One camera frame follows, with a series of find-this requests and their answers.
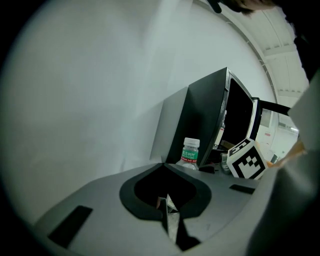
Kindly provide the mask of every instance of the gray surface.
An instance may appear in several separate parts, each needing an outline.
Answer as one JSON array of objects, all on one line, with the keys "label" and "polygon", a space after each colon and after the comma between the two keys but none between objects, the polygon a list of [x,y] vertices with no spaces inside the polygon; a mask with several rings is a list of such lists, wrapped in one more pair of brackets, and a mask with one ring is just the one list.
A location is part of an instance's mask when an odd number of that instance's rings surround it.
[{"label": "gray surface", "polygon": [[[72,240],[69,250],[82,255],[175,255],[180,249],[165,233],[158,221],[140,220],[122,205],[119,191],[122,184],[154,165],[148,165],[97,179],[83,186],[49,210],[35,225],[45,236],[77,206],[93,208],[89,218]],[[210,174],[173,165],[180,171],[205,182],[212,192],[209,206],[197,218],[185,219],[190,236],[201,242],[227,225],[246,205],[251,195],[229,189],[233,184],[255,188],[256,180]]]},{"label": "gray surface", "polygon": [[167,159],[184,106],[188,87],[184,87],[163,101],[161,114],[154,136],[150,159]]},{"label": "gray surface", "polygon": [[206,183],[212,193],[211,201],[203,213],[196,218],[184,220],[188,234],[201,242],[212,237],[227,225],[244,208],[252,195],[235,191],[229,187],[233,184],[256,188],[259,181],[235,178],[230,175],[218,175],[202,171],[194,171],[175,165],[177,169]]},{"label": "gray surface", "polygon": [[35,225],[36,230],[47,236],[75,207],[83,205],[93,211],[71,242],[70,251],[86,256],[178,254],[180,249],[159,221],[137,219],[120,201],[122,184],[152,166],[88,183],[41,217]]}]

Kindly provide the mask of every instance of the black device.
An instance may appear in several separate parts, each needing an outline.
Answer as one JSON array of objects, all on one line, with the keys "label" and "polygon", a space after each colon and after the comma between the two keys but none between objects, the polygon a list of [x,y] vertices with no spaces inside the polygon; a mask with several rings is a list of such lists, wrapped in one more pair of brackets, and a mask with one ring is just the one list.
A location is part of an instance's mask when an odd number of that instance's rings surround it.
[{"label": "black device", "polygon": [[175,164],[181,157],[185,137],[200,140],[198,165],[210,158],[222,125],[221,140],[237,145],[246,137],[255,140],[262,109],[288,115],[289,107],[252,97],[242,82],[227,67],[189,85],[166,163]]}]

